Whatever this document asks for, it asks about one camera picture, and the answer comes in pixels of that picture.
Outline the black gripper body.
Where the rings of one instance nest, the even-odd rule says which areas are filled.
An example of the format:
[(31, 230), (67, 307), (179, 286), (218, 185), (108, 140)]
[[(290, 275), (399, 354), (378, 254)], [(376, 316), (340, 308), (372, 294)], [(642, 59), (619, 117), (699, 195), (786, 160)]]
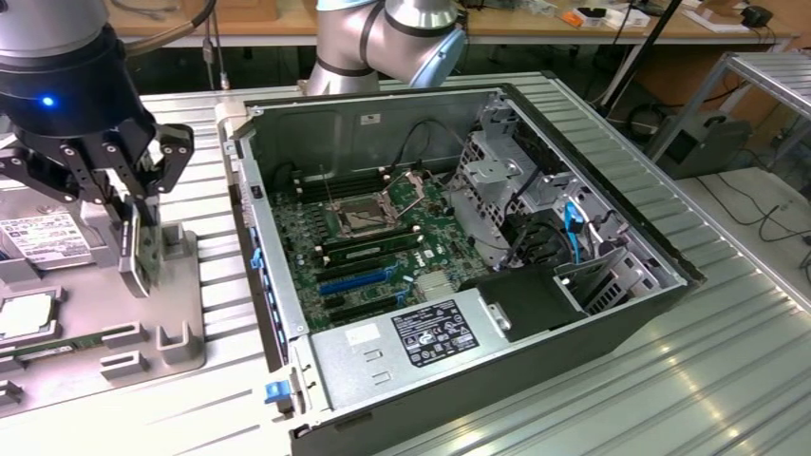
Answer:
[(86, 138), (115, 130), (151, 142), (156, 123), (144, 108), (123, 43), (99, 35), (79, 49), (46, 57), (2, 58), (2, 112), (23, 143)]

